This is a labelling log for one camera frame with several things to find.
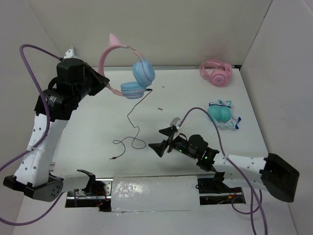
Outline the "pink blue cat-ear headphones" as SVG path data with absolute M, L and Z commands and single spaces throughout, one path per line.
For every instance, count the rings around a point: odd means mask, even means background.
M 106 58 L 109 53 L 119 48 L 130 49 L 139 58 L 139 61 L 132 66 L 135 82 L 121 84 L 120 90 L 112 88 L 111 85 L 107 85 L 107 88 L 115 95 L 123 96 L 127 99 L 142 98 L 144 93 L 148 90 L 147 88 L 152 84 L 156 77 L 154 68 L 139 51 L 135 50 L 131 46 L 122 44 L 112 33 L 109 36 L 109 46 L 102 52 L 98 61 L 97 72 L 102 76 L 105 75 L 104 63 Z

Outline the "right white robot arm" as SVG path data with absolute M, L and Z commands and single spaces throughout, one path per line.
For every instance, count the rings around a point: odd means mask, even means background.
M 167 136 L 160 143 L 150 143 L 159 157 L 165 152 L 176 150 L 194 160 L 206 172 L 214 172 L 215 190 L 224 192 L 228 188 L 248 188 L 267 191 L 274 198 L 291 203 L 294 201 L 300 173 L 277 154 L 266 157 L 246 157 L 223 155 L 221 151 L 209 147 L 199 134 L 186 137 L 176 127 L 159 131 Z

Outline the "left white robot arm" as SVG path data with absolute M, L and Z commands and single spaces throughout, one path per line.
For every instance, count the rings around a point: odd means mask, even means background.
M 57 76 L 38 97 L 33 131 L 22 162 L 13 175 L 3 180 L 5 187 L 46 202 L 67 191 L 80 190 L 85 195 L 96 191 L 96 177 L 89 171 L 78 169 L 67 176 L 54 176 L 49 168 L 62 132 L 79 102 L 87 95 L 95 96 L 109 84 L 108 78 L 78 58 L 61 60 L 56 72 Z

